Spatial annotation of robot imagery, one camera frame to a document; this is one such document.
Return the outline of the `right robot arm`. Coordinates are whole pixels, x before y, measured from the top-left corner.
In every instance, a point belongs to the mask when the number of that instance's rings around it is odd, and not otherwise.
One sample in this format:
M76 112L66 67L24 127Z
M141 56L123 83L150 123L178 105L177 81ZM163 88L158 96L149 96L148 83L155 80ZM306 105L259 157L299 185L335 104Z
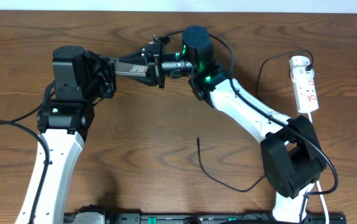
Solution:
M329 165L313 124L304 116L292 119L281 114L243 89L233 70L216 62L216 37L205 27L190 26L180 34L182 51L167 53L170 36L154 37L142 49L119 58L116 74L160 88L167 77L189 77L200 101L233 118L260 144L264 178L276 191L274 219L303 223L312 188Z

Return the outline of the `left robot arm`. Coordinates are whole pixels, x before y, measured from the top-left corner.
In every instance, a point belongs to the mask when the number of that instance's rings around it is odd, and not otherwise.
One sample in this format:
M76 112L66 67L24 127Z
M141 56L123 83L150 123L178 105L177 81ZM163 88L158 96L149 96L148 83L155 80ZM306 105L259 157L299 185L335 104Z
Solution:
M115 59L79 46L53 51L52 88L37 113L40 140L29 187L16 222L63 223L73 170L95 117L96 99L116 90Z

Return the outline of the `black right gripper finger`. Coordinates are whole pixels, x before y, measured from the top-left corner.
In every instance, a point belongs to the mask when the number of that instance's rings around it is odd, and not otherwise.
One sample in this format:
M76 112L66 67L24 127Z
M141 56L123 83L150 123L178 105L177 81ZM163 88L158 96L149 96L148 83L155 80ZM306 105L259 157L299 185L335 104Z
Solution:
M118 58L118 62L129 63L135 65L148 65L148 55L149 51L142 47L136 51Z
M153 75L150 74L145 74L144 76L140 75L126 75L126 78L129 78L131 80L137 81L139 83L142 83L147 86L157 86L158 83L158 78L156 78Z

